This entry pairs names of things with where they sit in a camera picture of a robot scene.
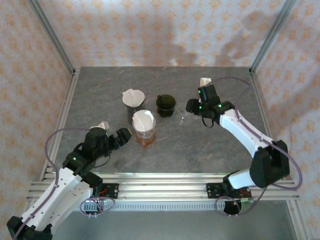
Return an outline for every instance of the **wallpaper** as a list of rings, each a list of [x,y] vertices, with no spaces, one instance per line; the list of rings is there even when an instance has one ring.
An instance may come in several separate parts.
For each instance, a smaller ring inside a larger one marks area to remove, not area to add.
[[[0,42],[0,239],[8,240],[6,223],[39,180],[70,76],[25,0],[1,0]]]
[[[258,69],[269,126],[303,173],[299,190],[320,239],[320,2],[300,0]],[[297,172],[291,168],[297,179]]]
[[[250,66],[285,0],[39,0],[74,68]]]

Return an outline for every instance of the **orange floral pattern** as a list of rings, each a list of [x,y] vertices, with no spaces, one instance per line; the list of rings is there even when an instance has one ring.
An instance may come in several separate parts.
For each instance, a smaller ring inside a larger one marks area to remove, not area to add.
[[[312,235],[320,238],[320,11],[316,0],[297,1],[258,69],[273,136],[283,139],[303,173],[299,190]],[[291,168],[292,177],[297,172]]]
[[[283,0],[39,2],[75,68],[250,66],[284,4]]]
[[[25,0],[0,4],[0,239],[38,181],[70,76]]]

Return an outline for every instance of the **gray marble tabletop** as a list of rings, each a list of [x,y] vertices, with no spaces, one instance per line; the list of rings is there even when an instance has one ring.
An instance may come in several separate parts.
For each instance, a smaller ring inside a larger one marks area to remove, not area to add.
[[[245,169],[252,158],[232,134],[218,125],[206,128],[200,118],[185,115],[188,99],[199,97],[200,78],[214,80],[226,76],[252,80],[244,67],[83,67],[65,127],[90,128],[108,121],[112,133],[119,128],[134,132],[127,120],[122,92],[139,89],[145,94],[145,108],[156,119],[156,141],[142,148],[133,136],[125,146],[112,152],[107,165],[93,172],[230,173]],[[247,86],[226,79],[215,83],[215,87],[221,101],[234,103]],[[176,100],[172,117],[161,118],[157,113],[156,98],[161,94],[170,94]],[[247,92],[239,104],[242,115],[265,133],[254,90]],[[85,135],[85,131],[63,133],[55,161],[58,167]],[[105,161],[101,158],[97,164]]]

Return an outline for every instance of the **orange liquid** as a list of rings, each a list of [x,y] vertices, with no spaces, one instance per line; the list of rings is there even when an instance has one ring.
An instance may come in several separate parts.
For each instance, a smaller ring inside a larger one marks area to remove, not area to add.
[[[156,133],[154,133],[149,138],[141,138],[141,137],[138,137],[137,134],[135,134],[135,139],[138,143],[142,145],[143,148],[145,148],[146,146],[152,144],[156,140]]]

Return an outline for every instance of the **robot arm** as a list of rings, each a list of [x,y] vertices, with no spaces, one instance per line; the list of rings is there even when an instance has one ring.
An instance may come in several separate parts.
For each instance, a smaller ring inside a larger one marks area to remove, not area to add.
[[[99,193],[103,180],[90,172],[96,165],[96,160],[107,157],[113,150],[126,144],[131,138],[127,128],[116,131],[117,135],[108,136],[108,124],[102,122],[92,127],[80,143],[69,153],[59,170],[59,180],[54,193],[41,209],[32,216],[55,187],[52,182],[44,194],[21,217],[13,216],[7,223],[11,237],[14,237],[24,222],[26,225],[18,235],[18,240],[51,240],[57,227],[83,201],[93,193]]]
[[[231,195],[232,191],[243,187],[256,185],[265,188],[289,175],[289,159],[266,143],[272,143],[288,152],[287,145],[282,140],[275,142],[251,125],[240,113],[237,116],[233,104],[229,101],[220,101],[213,84],[198,88],[198,93],[201,101],[190,99],[186,105],[186,111],[209,118],[212,124],[216,123],[228,130],[243,144],[252,157],[249,169],[230,173],[223,178],[222,186],[227,196]],[[244,127],[238,117],[249,129]]]

